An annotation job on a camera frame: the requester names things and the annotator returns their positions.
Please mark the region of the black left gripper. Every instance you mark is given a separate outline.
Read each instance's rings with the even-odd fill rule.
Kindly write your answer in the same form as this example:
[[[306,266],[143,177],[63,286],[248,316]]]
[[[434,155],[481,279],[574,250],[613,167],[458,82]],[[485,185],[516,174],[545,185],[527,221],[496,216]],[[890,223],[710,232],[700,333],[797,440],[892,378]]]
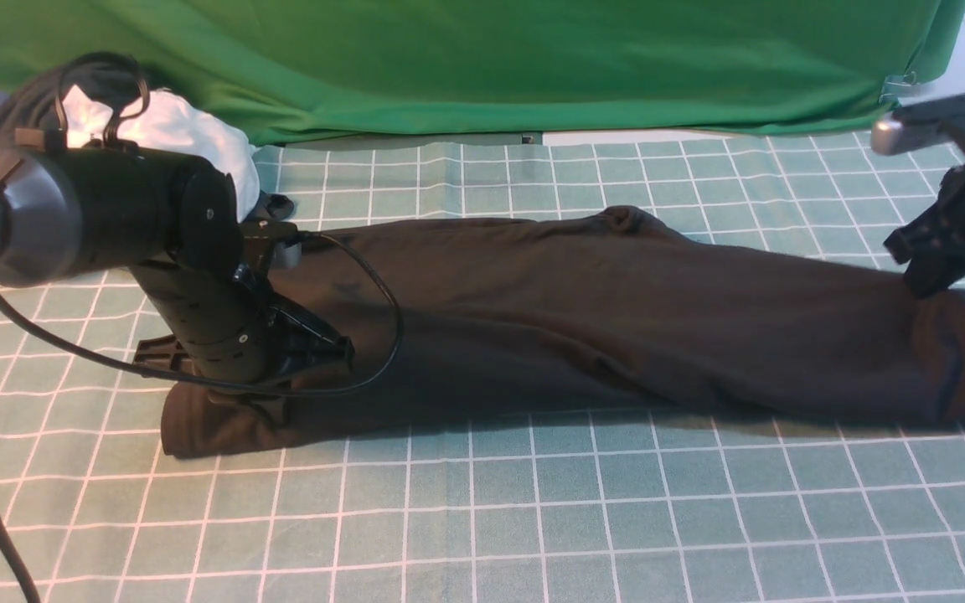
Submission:
[[[131,274],[196,374],[208,380],[278,387],[310,368],[352,369],[352,340],[291,299],[267,274],[242,263],[236,191],[204,159],[162,169],[169,231],[165,251]],[[290,419],[284,396],[210,390],[210,402],[264,424]]]

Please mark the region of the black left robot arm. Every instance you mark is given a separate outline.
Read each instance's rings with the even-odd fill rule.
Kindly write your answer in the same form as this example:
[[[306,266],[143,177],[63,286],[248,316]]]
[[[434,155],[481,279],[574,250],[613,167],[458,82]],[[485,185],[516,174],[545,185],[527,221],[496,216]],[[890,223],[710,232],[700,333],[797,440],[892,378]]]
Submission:
[[[280,420],[317,368],[350,370],[353,344],[273,289],[267,272],[294,225],[244,224],[229,177],[161,150],[0,147],[0,285],[130,272],[171,335],[130,363],[68,341],[81,358],[204,387],[222,405]]]

